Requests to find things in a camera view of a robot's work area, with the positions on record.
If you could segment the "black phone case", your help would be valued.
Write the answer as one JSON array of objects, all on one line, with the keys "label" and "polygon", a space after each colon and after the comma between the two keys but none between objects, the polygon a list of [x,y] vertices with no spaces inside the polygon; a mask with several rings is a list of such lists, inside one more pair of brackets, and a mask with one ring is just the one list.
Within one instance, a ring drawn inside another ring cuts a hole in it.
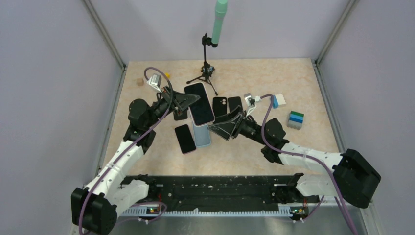
[{"label": "black phone case", "polygon": [[228,103],[226,97],[214,97],[212,100],[214,116],[220,117],[228,113]]}]

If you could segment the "light blue phone case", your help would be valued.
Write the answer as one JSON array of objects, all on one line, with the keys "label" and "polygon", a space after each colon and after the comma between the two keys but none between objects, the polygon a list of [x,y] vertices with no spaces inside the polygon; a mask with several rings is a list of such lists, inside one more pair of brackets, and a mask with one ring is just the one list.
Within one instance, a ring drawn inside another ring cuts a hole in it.
[{"label": "light blue phone case", "polygon": [[192,125],[194,142],[197,148],[206,147],[211,145],[210,132],[208,125],[195,126]]}]

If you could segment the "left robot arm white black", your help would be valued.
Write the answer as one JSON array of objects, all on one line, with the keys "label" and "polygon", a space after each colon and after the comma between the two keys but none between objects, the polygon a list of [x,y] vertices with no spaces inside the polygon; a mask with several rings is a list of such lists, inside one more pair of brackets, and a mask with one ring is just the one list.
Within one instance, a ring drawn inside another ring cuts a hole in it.
[{"label": "left robot arm white black", "polygon": [[78,227],[76,234],[107,235],[117,219],[136,202],[152,202],[157,189],[142,181],[133,180],[122,187],[121,183],[131,167],[148,151],[155,138],[154,128],[170,113],[180,114],[196,103],[200,96],[184,94],[165,86],[160,100],[152,105],[135,99],[129,105],[127,131],[117,152],[83,188],[71,194],[72,222]]}]

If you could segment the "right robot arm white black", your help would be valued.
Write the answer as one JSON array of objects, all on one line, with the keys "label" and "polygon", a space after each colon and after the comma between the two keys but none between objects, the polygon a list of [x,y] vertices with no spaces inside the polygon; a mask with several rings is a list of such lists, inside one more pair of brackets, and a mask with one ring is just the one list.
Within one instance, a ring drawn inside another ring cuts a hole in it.
[{"label": "right robot arm white black", "polygon": [[227,141],[243,135],[262,144],[261,153],[271,163],[316,172],[316,175],[299,174],[287,188],[287,196],[294,202],[308,196],[336,196],[365,209],[381,181],[380,174],[357,150],[330,153],[302,147],[284,138],[286,133],[278,119],[259,125],[246,117],[241,107],[218,117],[208,129]]}]

